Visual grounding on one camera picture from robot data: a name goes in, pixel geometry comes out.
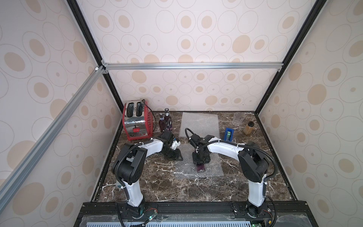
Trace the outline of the purple bottle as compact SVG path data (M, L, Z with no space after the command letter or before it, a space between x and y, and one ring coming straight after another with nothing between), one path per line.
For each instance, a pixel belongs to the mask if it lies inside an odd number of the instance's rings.
M167 122L165 121L164 113L159 113L159 128L161 132L164 132L167 128Z
M198 174L204 173L206 171L204 164L197 164L196 169Z
M164 110L164 112L165 112L164 120L166 122L166 129L168 131L172 131L173 130L173 125L172 125L172 118L171 118L171 115L170 115L170 112L169 112L169 108L166 108Z

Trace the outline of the blue tape dispenser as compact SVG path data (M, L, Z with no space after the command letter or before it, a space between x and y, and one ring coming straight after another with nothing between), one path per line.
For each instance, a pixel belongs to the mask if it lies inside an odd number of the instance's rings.
M225 134L224 134L224 141L232 142L233 141L233 133L234 133L234 129L226 128Z

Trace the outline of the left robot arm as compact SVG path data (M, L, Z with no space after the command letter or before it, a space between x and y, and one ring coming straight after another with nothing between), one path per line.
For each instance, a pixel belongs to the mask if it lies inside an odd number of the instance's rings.
M164 131L156 138L146 142L127 142L120 149L113 167L112 173L116 181L125 191L127 203L131 207L139 207L144 200L141 193L139 179L147 157L161 153L164 158L172 161L182 161L180 140L172 132Z

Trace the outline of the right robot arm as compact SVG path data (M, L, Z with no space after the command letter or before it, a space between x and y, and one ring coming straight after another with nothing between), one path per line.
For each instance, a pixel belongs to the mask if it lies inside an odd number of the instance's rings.
M252 208L262 207L266 198L267 181L278 171L276 161L254 143L233 143L207 135L205 138L193 134L188 142L195 148L192 154L196 165L210 162L210 154L217 153L239 161L242 172L248 180L248 204Z

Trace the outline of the stack of bubble wrap sheets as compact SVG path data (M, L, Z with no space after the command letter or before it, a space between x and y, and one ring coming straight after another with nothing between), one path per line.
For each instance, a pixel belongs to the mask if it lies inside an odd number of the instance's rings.
M207 135L220 137L219 120L216 114L184 112L181 119L180 138L186 138L185 128L189 128L201 138Z

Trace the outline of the red and chrome toaster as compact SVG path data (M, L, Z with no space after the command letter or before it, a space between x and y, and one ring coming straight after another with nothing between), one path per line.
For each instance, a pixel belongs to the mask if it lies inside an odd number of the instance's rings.
M153 136L153 114L146 100L133 100L125 103L123 128L128 141L150 139Z

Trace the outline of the clear drinking glass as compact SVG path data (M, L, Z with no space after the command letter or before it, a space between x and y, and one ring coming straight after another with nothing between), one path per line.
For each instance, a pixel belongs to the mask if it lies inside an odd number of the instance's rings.
M245 114L242 112L236 112L233 115L232 124L234 126L240 126L245 119Z

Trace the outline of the brown spice jar black lid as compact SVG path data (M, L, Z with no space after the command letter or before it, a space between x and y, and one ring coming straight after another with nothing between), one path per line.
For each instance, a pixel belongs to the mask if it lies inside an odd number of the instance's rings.
M244 133L245 135L250 135L250 134L252 133L253 129L254 129L254 122L253 122L253 121L249 121L249 122L245 125L245 127L244 127L244 129L243 129L243 133Z

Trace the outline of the horizontal aluminium frame bar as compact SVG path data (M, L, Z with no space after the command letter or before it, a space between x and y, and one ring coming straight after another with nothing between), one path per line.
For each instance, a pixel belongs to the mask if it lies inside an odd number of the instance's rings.
M106 63L110 70L281 69L282 62Z

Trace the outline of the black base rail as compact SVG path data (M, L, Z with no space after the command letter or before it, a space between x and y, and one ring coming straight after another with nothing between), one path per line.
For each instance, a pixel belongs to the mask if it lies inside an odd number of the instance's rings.
M125 203L87 202L76 218L76 227L316 227L305 201L268 202L257 218L245 202L147 202L137 218Z

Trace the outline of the diagonal aluminium frame bar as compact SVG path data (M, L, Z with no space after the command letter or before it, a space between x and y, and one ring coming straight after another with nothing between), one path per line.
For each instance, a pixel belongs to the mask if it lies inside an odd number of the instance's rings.
M41 157L48 150L51 143L55 140L56 136L65 126L67 121L75 112L76 108L88 94L94 83L105 71L104 66L98 66L96 70L86 79L80 89L75 93L71 100L62 109L55 120L50 124L47 130L34 144L28 154L22 159L18 166L11 173L9 178L4 182L1 187L1 212L7 207L14 195L17 193L26 178L37 165Z

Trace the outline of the black left frame post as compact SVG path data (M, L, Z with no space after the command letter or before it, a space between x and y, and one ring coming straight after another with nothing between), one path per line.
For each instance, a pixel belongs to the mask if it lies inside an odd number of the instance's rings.
M81 30L81 33L88 45L88 47L90 48L90 51L92 53L92 56L94 57L97 66L104 66L102 63L102 56L98 50L98 47L96 45L96 42L94 40L93 35L91 34L91 31L87 25L87 22L83 16L83 13L81 12L81 8L79 6L79 4L77 3L77 1L75 0L66 0L67 5L70 7L70 10L78 24L78 27ZM121 101L121 98L116 90L116 86L110 76L110 74L108 72L103 74L104 79L106 80L106 83L108 85L108 88L111 91L111 94L113 96L113 98L116 101L116 104L118 106L118 108L121 110L121 112L123 111L124 105Z

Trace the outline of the black frame post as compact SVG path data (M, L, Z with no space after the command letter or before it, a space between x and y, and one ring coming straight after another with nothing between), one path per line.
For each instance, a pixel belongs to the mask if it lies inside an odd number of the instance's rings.
M273 77L270 85L268 86L262 100L260 101L257 109L255 110L255 115L258 116L262 109L264 108L265 104L267 103L269 97L271 96L273 90L277 86L278 82L280 81L281 77L283 76L284 72L286 71L287 67L289 66L290 62L292 61L293 57L297 53L299 47L301 46L302 42L306 38L307 34L313 27L314 22L318 18L319 14L321 13L322 9L326 5L328 1L327 0L318 0L314 3L311 11L307 15L306 20L302 24L301 29L299 30L297 37L293 41L290 49L287 52L287 55L283 59L282 63L283 66L280 70L277 71L275 76Z
M70 7L70 10L78 24L78 27L81 30L81 33L88 45L88 47L90 48L90 51L92 53L92 56L94 57L97 66L104 66L102 63L102 56L98 50L98 47L96 45L96 42L94 40L93 35L91 34L91 31L87 25L87 22L83 16L83 13L81 12L81 8L79 6L79 4L77 3L77 1L75 0L66 0L67 5ZM121 101L121 98L116 90L116 86L110 76L110 74L108 72L103 74L104 79L106 80L106 83L108 85L108 88L111 91L111 94L113 96L113 98L116 101L116 104L118 106L118 108L121 110L121 112L123 111L124 105Z

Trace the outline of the black right frame post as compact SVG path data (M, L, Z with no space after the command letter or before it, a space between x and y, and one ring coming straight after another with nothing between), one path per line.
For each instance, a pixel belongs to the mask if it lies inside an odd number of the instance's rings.
M264 108L265 104L267 103L269 97L271 96L273 90L277 86L278 82L280 81L281 77L283 76L284 72L286 71L287 67L289 66L290 62L292 61L293 57L297 53L299 47L301 46L302 42L306 38L307 34L313 27L314 22L318 18L319 14L321 13L322 9L326 5L328 1L327 0L318 0L314 3L311 11L307 15L306 20L302 24L301 29L299 30L297 37L293 41L290 49L287 52L287 55L283 59L282 63L283 66L280 70L277 71L275 76L273 77L270 85L268 86L262 100L260 101L257 109L255 110L255 115L258 116L262 109Z

